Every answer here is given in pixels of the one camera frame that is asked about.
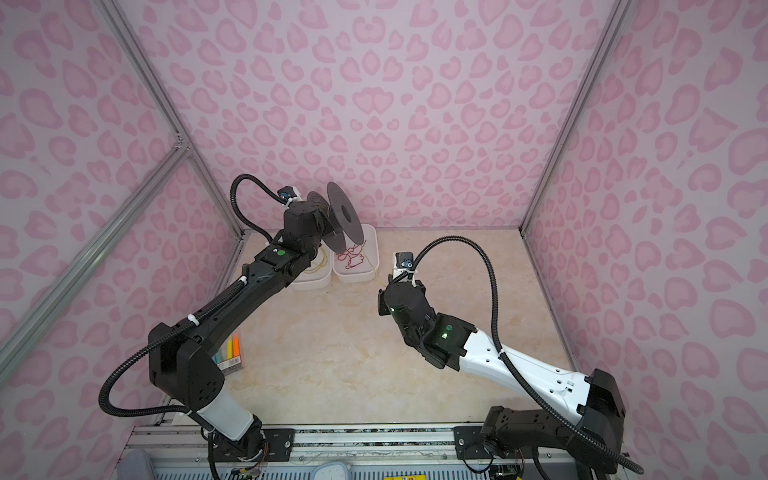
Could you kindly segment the dark grey cable spool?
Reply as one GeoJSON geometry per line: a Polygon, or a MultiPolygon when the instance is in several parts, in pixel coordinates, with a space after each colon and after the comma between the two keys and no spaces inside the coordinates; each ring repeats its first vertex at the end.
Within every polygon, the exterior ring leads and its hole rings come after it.
{"type": "Polygon", "coordinates": [[[364,231],[352,201],[336,182],[329,182],[327,195],[323,197],[310,191],[307,201],[320,210],[322,218],[322,241],[335,254],[342,254],[348,248],[348,241],[361,245],[364,231]]]}

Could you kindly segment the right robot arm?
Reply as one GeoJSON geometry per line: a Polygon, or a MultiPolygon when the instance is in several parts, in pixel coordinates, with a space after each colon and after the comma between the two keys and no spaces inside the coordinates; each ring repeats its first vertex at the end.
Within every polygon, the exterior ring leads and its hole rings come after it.
{"type": "Polygon", "coordinates": [[[394,319],[404,343],[437,369],[450,368],[518,391],[537,404],[535,410],[489,410],[480,444],[491,459],[530,449],[536,466],[541,448],[567,452],[576,463],[597,473],[624,468],[637,475],[644,468],[621,451],[627,410],[615,378],[596,369],[590,374],[539,361],[504,345],[499,335],[499,288],[490,257],[473,240],[440,237],[418,254],[397,252],[378,311],[394,319]],[[484,332],[429,303],[417,268],[437,246],[456,242],[471,247],[486,269],[490,287],[490,330],[484,332]]]}

